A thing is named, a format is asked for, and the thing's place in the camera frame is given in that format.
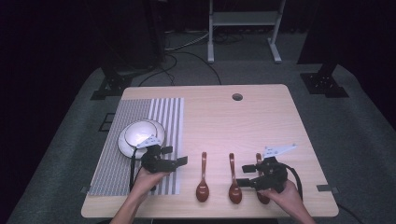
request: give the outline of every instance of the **hole in table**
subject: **hole in table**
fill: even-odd
[[[233,99],[234,99],[235,101],[241,101],[243,98],[244,98],[244,97],[242,96],[242,94],[239,94],[239,93],[233,94]]]

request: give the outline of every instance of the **dark background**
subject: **dark background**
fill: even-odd
[[[259,0],[215,3],[217,10],[225,11],[276,7]],[[112,42],[106,37],[115,35],[117,39],[122,34],[104,31],[82,0],[1,0],[0,4],[1,90],[6,99],[1,109],[3,222],[22,196],[83,82],[108,55],[114,57],[108,45]],[[207,28],[208,1],[174,0],[160,8],[165,29]],[[335,58],[358,78],[393,127],[396,48],[392,40],[396,36],[390,24],[396,20],[390,12],[394,11],[386,0],[288,0],[280,28],[281,32],[311,28],[300,63]]]

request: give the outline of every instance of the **table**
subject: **table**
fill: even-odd
[[[233,95],[242,100],[235,101]],[[276,157],[294,168],[303,183],[304,204],[313,217],[338,214],[318,158],[304,125],[284,85],[184,86],[128,88],[121,100],[184,98],[183,154],[189,163],[182,169],[180,194],[148,196],[136,217],[143,218],[257,218],[288,217],[274,202],[261,204],[254,189],[242,188],[243,199],[233,204],[229,153],[235,155],[236,178],[244,174],[242,165],[255,163],[255,155],[265,146],[296,144],[297,148]],[[210,195],[199,203],[195,189],[201,180],[201,155],[207,152],[206,182]],[[290,173],[290,180],[295,182]],[[82,206],[84,217],[113,217],[126,196],[87,195]]]
[[[282,63],[276,47],[276,37],[282,21],[283,9],[286,0],[281,0],[278,11],[253,11],[253,12],[215,12],[213,0],[209,1],[209,38],[207,41],[207,61],[213,63],[215,55],[213,51],[213,27],[214,26],[246,26],[246,25],[274,25],[274,31],[267,38],[268,45],[274,57],[275,63]]]

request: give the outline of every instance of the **human arm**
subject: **human arm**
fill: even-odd
[[[149,190],[156,186],[166,175],[169,175],[169,173],[159,172],[152,174],[142,167],[134,181],[134,187],[110,223],[131,224],[140,204],[148,197]]]
[[[315,223],[315,220],[306,210],[303,200],[301,199],[300,194],[298,193],[293,182],[287,180],[285,182],[285,188],[280,193],[277,193],[274,189],[261,189],[258,192],[277,203],[298,223]]]

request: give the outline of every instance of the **white placemat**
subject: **white placemat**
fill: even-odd
[[[121,100],[116,116],[92,180],[89,195],[121,196],[129,193],[131,159],[121,154],[118,138],[129,124],[141,119],[153,119],[165,129],[163,146],[172,146],[174,152],[163,155],[163,159],[176,160],[182,157],[183,98]],[[140,160],[135,163],[135,175]],[[151,194],[179,194],[180,172],[176,170],[157,186]]]

